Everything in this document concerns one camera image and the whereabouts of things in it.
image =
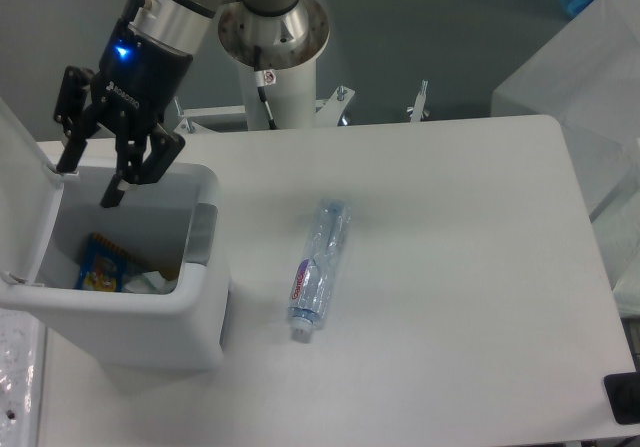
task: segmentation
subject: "bottle cap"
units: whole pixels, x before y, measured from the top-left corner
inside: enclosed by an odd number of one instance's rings
[[[291,333],[293,338],[300,342],[309,342],[313,323],[303,317],[293,317],[291,319]]]

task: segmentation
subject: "cable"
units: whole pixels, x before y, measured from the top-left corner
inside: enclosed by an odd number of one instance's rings
[[[254,72],[260,72],[260,55],[261,54],[262,54],[262,49],[256,45],[253,48],[253,71]],[[273,113],[271,112],[271,107],[269,106],[269,101],[267,100],[267,93],[264,90],[264,86],[258,86],[258,96],[260,97],[260,101],[264,105],[264,109],[267,113],[269,129],[278,130],[276,121],[273,118]]]

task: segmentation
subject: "white table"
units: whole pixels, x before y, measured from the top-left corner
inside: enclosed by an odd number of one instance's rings
[[[43,144],[52,155],[58,144]],[[111,141],[87,155],[113,156]],[[223,366],[101,366],[49,337],[40,445],[521,445],[640,434],[633,370],[580,190],[547,117],[202,134],[233,293]],[[315,205],[351,201],[328,323],[285,305]]]

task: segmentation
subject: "trash bin lid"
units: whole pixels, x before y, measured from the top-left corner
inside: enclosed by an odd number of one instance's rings
[[[62,179],[0,99],[0,285],[35,281],[60,208]]]

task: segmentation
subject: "blue led light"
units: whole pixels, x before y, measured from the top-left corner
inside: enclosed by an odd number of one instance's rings
[[[129,49],[125,49],[124,47],[116,47],[116,50],[118,51],[118,54],[120,54],[120,58],[122,60],[129,57],[129,54],[131,53]]]

